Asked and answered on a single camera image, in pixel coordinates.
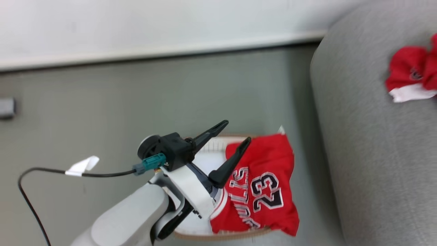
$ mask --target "red cloth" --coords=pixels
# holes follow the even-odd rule
[[[432,37],[431,41],[433,49],[427,57],[423,87],[427,90],[437,90],[437,34]]]
[[[390,62],[390,77],[385,82],[388,91],[410,84],[422,83],[427,50],[407,46],[396,52]]]
[[[238,146],[228,145],[226,158]],[[211,216],[212,231],[268,226],[296,236],[299,217],[289,183],[293,168],[293,150],[286,135],[254,138],[223,189],[221,206]]]
[[[432,98],[437,95],[437,34],[433,49],[406,46],[394,54],[385,85],[394,102]]]

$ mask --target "gray floor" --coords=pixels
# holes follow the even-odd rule
[[[285,127],[295,151],[291,179],[301,224],[238,241],[164,245],[343,246],[309,83],[316,45],[102,64],[0,75],[0,96],[18,116],[0,122],[1,245],[44,245],[16,180],[32,166],[66,169],[97,155],[93,172],[125,171],[147,135],[194,136],[228,119],[226,133],[272,134]],[[69,245],[102,212],[150,175],[86,179],[35,173],[24,188],[56,246]]]

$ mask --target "red basketball jersey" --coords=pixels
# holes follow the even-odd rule
[[[226,147],[226,158],[238,145]],[[212,231],[240,232],[267,226],[296,236],[299,217],[290,189],[293,168],[293,150],[286,135],[254,138],[210,217]]]

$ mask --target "jersey lettering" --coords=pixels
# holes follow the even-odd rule
[[[284,206],[282,192],[279,188],[279,180],[274,173],[263,173],[261,176],[254,178],[250,186],[252,188],[252,195],[255,197],[253,200],[253,211],[255,213],[261,210],[261,204],[268,209],[275,209]],[[268,195],[262,194],[262,190],[267,187],[269,188],[270,193]]]
[[[243,219],[243,222],[248,224],[251,228],[259,229],[261,225],[259,223],[256,223],[252,218],[246,218]]]
[[[235,204],[235,209],[238,212],[240,218],[249,218],[250,217],[250,209],[246,205]]]
[[[254,197],[261,195],[262,189],[267,187],[270,188],[271,191],[278,188],[279,180],[276,178],[276,175],[271,172],[265,172],[261,176],[254,178],[251,182],[252,187],[252,195]]]
[[[246,190],[247,189],[247,184],[240,185],[235,180],[231,180],[229,182],[229,187],[231,187],[231,188],[235,187],[235,188]]]
[[[245,183],[248,182],[248,178],[249,178],[248,174],[249,174],[248,167],[242,167],[239,170],[234,170],[232,172],[232,176],[234,177],[235,181],[239,181],[239,180],[242,180],[243,178],[245,178],[245,180],[246,180]]]
[[[261,204],[266,206],[268,209],[275,209],[284,206],[284,202],[282,200],[281,189],[277,189],[274,191],[270,197],[267,195],[261,195],[255,200],[253,200],[253,211],[256,213],[261,210]]]
[[[234,202],[241,202],[244,204],[247,204],[249,202],[249,196],[247,195],[247,191],[243,192],[243,197],[232,195],[231,193],[229,193],[229,196],[231,197],[231,201]]]

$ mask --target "gray couch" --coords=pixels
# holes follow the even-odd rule
[[[317,49],[311,79],[350,246],[437,246],[437,99],[393,103],[388,63],[437,32],[436,0],[365,5]]]

